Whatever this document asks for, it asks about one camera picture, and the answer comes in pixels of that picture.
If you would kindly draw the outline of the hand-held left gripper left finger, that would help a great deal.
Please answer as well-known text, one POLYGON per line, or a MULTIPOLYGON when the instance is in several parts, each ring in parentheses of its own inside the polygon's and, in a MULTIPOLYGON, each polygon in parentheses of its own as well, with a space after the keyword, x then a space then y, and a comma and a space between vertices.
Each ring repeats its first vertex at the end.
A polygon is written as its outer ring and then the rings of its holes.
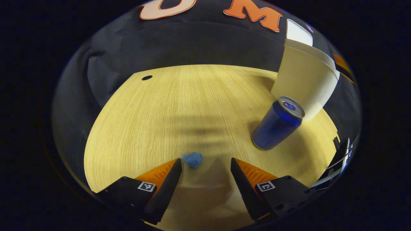
POLYGON ((112 209, 157 225, 169 206, 181 173, 181 159, 177 158, 136 178, 120 177, 96 195, 112 209))

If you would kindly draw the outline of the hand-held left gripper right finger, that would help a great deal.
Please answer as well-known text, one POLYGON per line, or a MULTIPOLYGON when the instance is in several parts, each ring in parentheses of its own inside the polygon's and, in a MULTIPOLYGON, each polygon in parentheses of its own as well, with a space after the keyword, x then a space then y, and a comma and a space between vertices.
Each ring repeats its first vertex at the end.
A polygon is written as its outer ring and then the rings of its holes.
POLYGON ((279 220, 314 199, 315 192, 292 176, 276 177, 232 158, 230 170, 248 214, 256 223, 279 220))

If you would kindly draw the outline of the blue paper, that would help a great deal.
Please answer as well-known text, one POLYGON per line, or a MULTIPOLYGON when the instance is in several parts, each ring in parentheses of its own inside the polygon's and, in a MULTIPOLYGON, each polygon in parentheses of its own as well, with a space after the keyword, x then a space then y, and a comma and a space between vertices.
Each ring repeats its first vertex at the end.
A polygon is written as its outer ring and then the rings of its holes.
POLYGON ((183 154, 183 161, 191 169, 198 168, 203 162, 203 156, 200 153, 192 152, 190 154, 183 154))

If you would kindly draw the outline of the white desktop garbage bin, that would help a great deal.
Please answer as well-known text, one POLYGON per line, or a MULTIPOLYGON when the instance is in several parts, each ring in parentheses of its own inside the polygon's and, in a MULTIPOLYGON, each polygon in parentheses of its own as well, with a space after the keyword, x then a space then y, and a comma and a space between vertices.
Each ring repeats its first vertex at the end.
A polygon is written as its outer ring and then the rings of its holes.
POLYGON ((286 39, 276 80, 274 98, 287 96, 313 119, 331 97, 339 80, 334 60, 313 46, 312 35, 291 19, 286 21, 286 39))

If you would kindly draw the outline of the blue pop can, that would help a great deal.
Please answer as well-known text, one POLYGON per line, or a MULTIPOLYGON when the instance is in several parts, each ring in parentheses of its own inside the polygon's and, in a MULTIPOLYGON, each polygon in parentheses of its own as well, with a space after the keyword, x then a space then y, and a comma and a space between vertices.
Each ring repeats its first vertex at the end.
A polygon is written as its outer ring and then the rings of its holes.
POLYGON ((271 150, 301 126, 304 116, 305 112, 297 101, 280 96, 271 104, 251 140, 258 149, 271 150))

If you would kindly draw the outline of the black backdrop cloth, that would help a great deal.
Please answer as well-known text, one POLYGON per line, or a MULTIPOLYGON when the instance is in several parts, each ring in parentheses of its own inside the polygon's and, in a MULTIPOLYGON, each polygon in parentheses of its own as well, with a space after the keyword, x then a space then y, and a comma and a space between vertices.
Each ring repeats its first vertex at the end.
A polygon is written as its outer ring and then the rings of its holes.
POLYGON ((88 38, 70 58, 56 86, 51 123, 56 148, 74 182, 87 192, 83 157, 98 113, 135 72, 192 64, 279 70, 285 32, 223 16, 228 0, 199 0, 165 19, 130 10, 88 38))

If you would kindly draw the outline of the dark furniture frame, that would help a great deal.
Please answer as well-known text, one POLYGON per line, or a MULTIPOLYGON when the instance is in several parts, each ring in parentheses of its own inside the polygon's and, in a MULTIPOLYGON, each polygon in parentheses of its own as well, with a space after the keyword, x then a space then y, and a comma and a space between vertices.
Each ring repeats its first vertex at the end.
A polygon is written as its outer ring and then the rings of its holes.
POLYGON ((311 190, 318 192, 328 189, 334 181, 345 171, 345 168, 350 163, 355 145, 358 141, 360 134, 358 134, 353 140, 338 139, 335 137, 333 142, 336 148, 335 155, 331 160, 329 166, 325 169, 320 178, 310 187, 311 190))

